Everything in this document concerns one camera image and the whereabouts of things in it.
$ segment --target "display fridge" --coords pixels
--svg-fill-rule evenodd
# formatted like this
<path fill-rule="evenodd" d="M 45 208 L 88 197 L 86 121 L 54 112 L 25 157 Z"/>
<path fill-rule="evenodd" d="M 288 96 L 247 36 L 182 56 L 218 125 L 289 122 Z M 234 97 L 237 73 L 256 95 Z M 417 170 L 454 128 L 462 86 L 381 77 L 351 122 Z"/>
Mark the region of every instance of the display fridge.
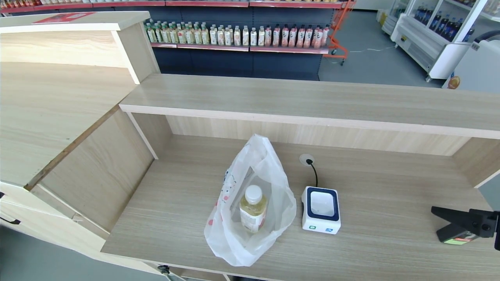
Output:
<path fill-rule="evenodd" d="M 447 79 L 471 43 L 478 17 L 500 22 L 500 0 L 410 0 L 390 39 L 426 72 Z"/>
<path fill-rule="evenodd" d="M 400 15 L 406 11 L 410 0 L 395 0 L 389 10 L 389 15 L 385 18 L 382 25 L 383 32 L 391 35 L 393 34 L 394 27 L 400 18 Z"/>

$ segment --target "bottle label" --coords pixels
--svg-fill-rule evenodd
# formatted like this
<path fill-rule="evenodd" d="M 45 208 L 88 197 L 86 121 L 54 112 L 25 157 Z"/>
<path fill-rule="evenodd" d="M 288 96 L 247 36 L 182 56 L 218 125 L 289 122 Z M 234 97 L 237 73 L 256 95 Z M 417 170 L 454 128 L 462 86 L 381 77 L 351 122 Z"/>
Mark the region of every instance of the bottle label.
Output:
<path fill-rule="evenodd" d="M 239 209 L 241 216 L 241 224 L 243 227 L 251 233 L 257 233 L 259 229 L 264 225 L 264 220 L 266 219 L 267 207 L 259 215 L 251 215 L 246 211 Z"/>

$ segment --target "store shelf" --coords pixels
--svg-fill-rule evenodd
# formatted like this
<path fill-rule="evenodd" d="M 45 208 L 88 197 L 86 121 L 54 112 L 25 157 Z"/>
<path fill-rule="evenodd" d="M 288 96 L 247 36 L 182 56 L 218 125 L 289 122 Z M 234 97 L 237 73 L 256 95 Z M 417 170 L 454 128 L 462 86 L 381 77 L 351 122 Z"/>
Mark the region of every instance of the store shelf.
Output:
<path fill-rule="evenodd" d="M 151 43 L 151 47 L 153 48 L 177 48 L 176 44 L 172 43 Z"/>
<path fill-rule="evenodd" d="M 165 1 L 122 1 L 93 3 L 93 7 L 165 6 Z"/>
<path fill-rule="evenodd" d="M 248 52 L 249 48 L 245 46 L 222 46 L 222 45 L 196 45 L 196 44 L 177 44 L 178 49 L 202 49 L 202 50 L 220 50 Z"/>
<path fill-rule="evenodd" d="M 445 2 L 448 2 L 448 3 L 450 3 L 450 4 L 453 4 L 453 5 L 457 6 L 457 7 L 460 7 L 460 8 L 462 8 L 462 9 L 465 9 L 465 10 L 467 10 L 467 11 L 472 10 L 472 7 L 467 6 L 467 5 L 464 5 L 464 4 L 462 4 L 462 3 L 460 3 L 460 2 L 457 2 L 457 1 L 455 1 L 455 0 L 444 0 L 444 1 L 445 1 Z M 481 17 L 483 17 L 483 18 L 488 19 L 488 20 L 491 20 L 491 21 L 494 21 L 494 22 L 499 22 L 499 23 L 500 23 L 500 16 L 491 15 L 491 14 L 485 13 L 485 12 L 483 12 L 483 11 L 482 11 L 479 15 L 480 15 Z"/>
<path fill-rule="evenodd" d="M 250 1 L 250 7 L 340 9 L 347 2 Z"/>
<path fill-rule="evenodd" d="M 328 54 L 327 47 L 315 48 L 297 48 L 297 47 L 250 47 L 250 52 L 271 52 L 271 53 L 297 53 L 297 54 Z"/>
<path fill-rule="evenodd" d="M 233 8 L 246 8 L 249 6 L 248 1 L 205 1 L 205 0 L 171 0 L 165 1 L 166 6 L 194 6 L 194 7 L 233 7 Z"/>

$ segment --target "pink beverage bottle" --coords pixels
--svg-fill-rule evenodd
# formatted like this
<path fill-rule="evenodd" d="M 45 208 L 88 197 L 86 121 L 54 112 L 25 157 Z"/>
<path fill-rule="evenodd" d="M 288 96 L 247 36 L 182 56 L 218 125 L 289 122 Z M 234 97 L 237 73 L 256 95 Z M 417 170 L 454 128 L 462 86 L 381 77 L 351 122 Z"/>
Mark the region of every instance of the pink beverage bottle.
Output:
<path fill-rule="evenodd" d="M 323 28 L 323 37 L 321 38 L 321 47 L 324 47 L 327 45 L 327 40 L 328 40 L 328 32 L 330 31 L 330 28 L 328 27 L 328 24 Z"/>
<path fill-rule="evenodd" d="M 272 46 L 278 47 L 280 45 L 280 25 L 276 24 L 274 28 L 274 32 L 272 33 Z"/>
<path fill-rule="evenodd" d="M 295 40 L 297 39 L 297 26 L 294 24 L 290 29 L 290 39 L 288 40 L 288 47 L 295 47 Z"/>
<path fill-rule="evenodd" d="M 297 33 L 297 48 L 302 48 L 304 46 L 304 39 L 306 38 L 306 29 L 304 25 L 300 27 Z"/>
<path fill-rule="evenodd" d="M 265 37 L 264 37 L 264 46 L 269 47 L 271 46 L 271 27 L 268 25 L 265 28 Z"/>
<path fill-rule="evenodd" d="M 319 49 L 321 47 L 321 40 L 323 39 L 323 29 L 319 27 L 319 30 L 316 32 L 316 39 L 314 40 L 314 48 Z"/>
<path fill-rule="evenodd" d="M 304 48 L 309 48 L 311 46 L 312 38 L 313 38 L 313 27 L 309 25 L 309 27 L 305 31 Z"/>
<path fill-rule="evenodd" d="M 288 30 L 288 24 L 285 24 L 283 27 L 283 31 L 281 33 L 281 46 L 288 47 L 288 35 L 290 34 Z"/>

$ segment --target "wood grain surface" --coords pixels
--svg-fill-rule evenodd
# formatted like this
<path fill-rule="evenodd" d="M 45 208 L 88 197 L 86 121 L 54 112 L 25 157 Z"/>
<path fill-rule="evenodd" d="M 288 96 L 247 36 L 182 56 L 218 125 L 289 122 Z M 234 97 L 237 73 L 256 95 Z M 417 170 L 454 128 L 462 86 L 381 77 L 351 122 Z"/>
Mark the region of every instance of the wood grain surface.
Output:
<path fill-rule="evenodd" d="M 500 174 L 500 140 L 473 137 L 453 159 L 470 184 L 479 188 Z"/>
<path fill-rule="evenodd" d="M 128 67 L 111 31 L 8 33 L 0 38 L 2 62 Z"/>
<path fill-rule="evenodd" d="M 500 139 L 496 93 L 360 83 L 152 74 L 125 112 Z"/>
<path fill-rule="evenodd" d="M 319 186 L 339 194 L 337 235 L 302 230 L 302 211 L 251 267 L 214 256 L 204 237 L 228 166 L 244 140 L 172 136 L 155 160 L 102 252 L 174 267 L 261 280 L 497 280 L 493 239 L 440 243 L 447 224 L 431 206 L 489 210 L 451 157 L 273 143 L 297 205 L 314 184 L 302 153 L 315 157 Z"/>
<path fill-rule="evenodd" d="M 110 232 L 152 161 L 132 122 L 118 110 L 40 183 Z"/>
<path fill-rule="evenodd" d="M 3 62 L 1 179 L 24 186 L 134 87 L 126 68 Z"/>
<path fill-rule="evenodd" d="M 268 137 L 272 142 L 286 144 L 443 156 L 453 155 L 470 139 L 470 137 L 466 136 L 421 132 L 342 128 L 324 125 L 299 125 L 217 118 L 167 116 L 167 120 L 172 132 L 176 135 L 248 140 L 253 134 L 259 134 Z"/>

